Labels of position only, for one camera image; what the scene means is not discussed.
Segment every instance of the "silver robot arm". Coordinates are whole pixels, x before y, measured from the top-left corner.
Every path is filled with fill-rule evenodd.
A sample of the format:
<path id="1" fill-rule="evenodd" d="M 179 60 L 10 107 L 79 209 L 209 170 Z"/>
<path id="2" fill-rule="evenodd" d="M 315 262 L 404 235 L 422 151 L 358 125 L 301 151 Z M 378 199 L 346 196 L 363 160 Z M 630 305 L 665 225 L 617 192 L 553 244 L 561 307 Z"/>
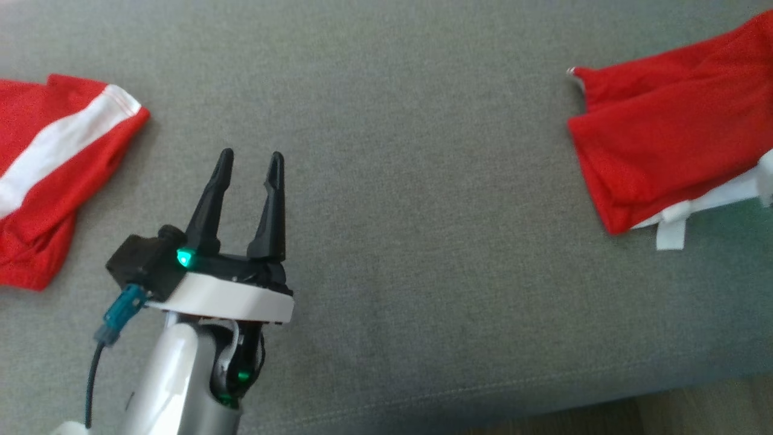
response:
<path id="1" fill-rule="evenodd" d="M 233 151 L 224 149 L 185 234 L 165 225 L 157 238 L 132 235 L 107 262 L 124 290 L 95 334 L 86 424 L 67 422 L 52 435 L 95 433 L 96 363 L 142 307 L 164 310 L 167 321 L 119 433 L 236 434 L 241 399 L 265 360 L 263 326 L 289 322 L 295 302 L 281 264 L 284 158 L 272 156 L 266 202 L 246 256 L 220 254 L 216 236 L 232 165 Z"/>

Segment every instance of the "red and white shirt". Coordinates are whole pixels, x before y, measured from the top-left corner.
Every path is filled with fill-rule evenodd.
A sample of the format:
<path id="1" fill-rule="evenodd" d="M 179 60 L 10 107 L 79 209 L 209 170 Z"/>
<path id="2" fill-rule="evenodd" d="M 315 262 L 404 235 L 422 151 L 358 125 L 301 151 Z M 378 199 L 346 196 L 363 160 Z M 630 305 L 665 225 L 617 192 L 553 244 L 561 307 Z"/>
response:
<path id="1" fill-rule="evenodd" d="M 113 84 L 0 80 L 0 285 L 45 289 L 70 248 L 77 208 L 149 117 Z"/>
<path id="2" fill-rule="evenodd" d="M 569 70 L 587 103 L 569 129 L 610 233 L 657 224 L 658 249 L 681 249 L 691 213 L 773 193 L 759 187 L 773 173 L 771 41 L 773 11 L 657 56 Z"/>

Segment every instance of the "white fabric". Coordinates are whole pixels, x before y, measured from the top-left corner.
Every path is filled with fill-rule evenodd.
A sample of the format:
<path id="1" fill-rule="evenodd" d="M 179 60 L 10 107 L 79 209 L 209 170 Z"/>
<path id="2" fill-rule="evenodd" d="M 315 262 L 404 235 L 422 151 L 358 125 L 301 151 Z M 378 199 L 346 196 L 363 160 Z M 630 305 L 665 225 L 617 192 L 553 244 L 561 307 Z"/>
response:
<path id="1" fill-rule="evenodd" d="M 757 165 L 757 191 L 764 207 L 773 204 L 773 151 L 768 151 Z"/>
<path id="2" fill-rule="evenodd" d="M 759 164 L 751 170 L 709 190 L 702 197 L 666 207 L 632 229 L 657 224 L 656 249 L 658 251 L 683 249 L 686 220 L 692 213 L 760 197 L 761 194 L 764 194 L 761 198 L 763 204 L 765 204 L 765 198 L 773 197 L 773 150 L 762 156 Z"/>
<path id="3" fill-rule="evenodd" d="M 686 219 L 658 224 L 658 234 L 655 245 L 658 251 L 681 251 L 684 249 L 684 235 L 687 227 Z"/>
<path id="4" fill-rule="evenodd" d="M 135 116 L 140 108 L 129 93 L 109 84 L 83 110 L 40 130 L 0 176 L 0 219 L 18 210 L 40 180 L 116 125 Z"/>

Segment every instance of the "gray fabric surface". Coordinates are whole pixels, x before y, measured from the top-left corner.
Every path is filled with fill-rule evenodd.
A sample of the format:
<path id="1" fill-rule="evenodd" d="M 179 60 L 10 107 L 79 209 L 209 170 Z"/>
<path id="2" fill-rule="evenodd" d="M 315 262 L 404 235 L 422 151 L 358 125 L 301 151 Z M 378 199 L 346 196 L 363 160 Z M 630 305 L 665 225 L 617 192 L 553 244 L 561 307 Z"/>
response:
<path id="1" fill-rule="evenodd" d="M 240 433 L 443 433 L 771 369 L 773 214 L 690 218 L 684 252 L 605 234 L 565 121 L 567 67 L 740 25 L 765 0 L 0 2 L 0 77 L 118 84 L 153 114 L 80 212 L 44 293 L 0 289 L 0 433 L 83 419 L 91 335 L 129 233 L 184 226 L 218 152 L 237 160 L 227 252 L 287 159 L 295 319 Z M 105 352 L 113 433 L 161 327 Z"/>

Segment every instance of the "cable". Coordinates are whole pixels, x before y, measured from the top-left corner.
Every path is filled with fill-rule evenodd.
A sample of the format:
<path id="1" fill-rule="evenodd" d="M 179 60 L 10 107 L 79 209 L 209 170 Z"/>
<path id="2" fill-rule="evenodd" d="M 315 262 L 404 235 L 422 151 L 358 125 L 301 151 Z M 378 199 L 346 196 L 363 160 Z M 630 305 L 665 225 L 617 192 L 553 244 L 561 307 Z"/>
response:
<path id="1" fill-rule="evenodd" d="M 261 361 L 257 363 L 257 368 L 255 369 L 255 379 L 257 379 L 258 376 L 261 375 L 261 370 L 263 369 L 263 363 L 266 362 L 266 337 L 263 336 L 263 331 L 261 331 Z"/>
<path id="2" fill-rule="evenodd" d="M 91 359 L 91 368 L 89 369 L 89 380 L 86 384 L 86 429 L 91 429 L 91 403 L 94 400 L 94 378 L 97 377 L 97 366 L 99 365 L 99 358 L 102 356 L 104 350 L 104 343 L 97 343 L 97 348 L 94 350 L 94 357 Z"/>
<path id="3" fill-rule="evenodd" d="M 148 301 L 148 294 L 142 287 L 136 284 L 129 284 L 124 291 L 113 302 L 110 309 L 102 316 L 102 326 L 94 334 L 94 340 L 97 341 L 97 349 L 94 350 L 94 357 L 91 359 L 91 368 L 89 369 L 89 379 L 86 383 L 86 429 L 91 429 L 91 407 L 94 401 L 94 378 L 97 377 L 97 366 L 102 356 L 102 351 L 110 348 L 121 336 L 121 330 L 126 323 L 137 314 L 145 302 Z"/>

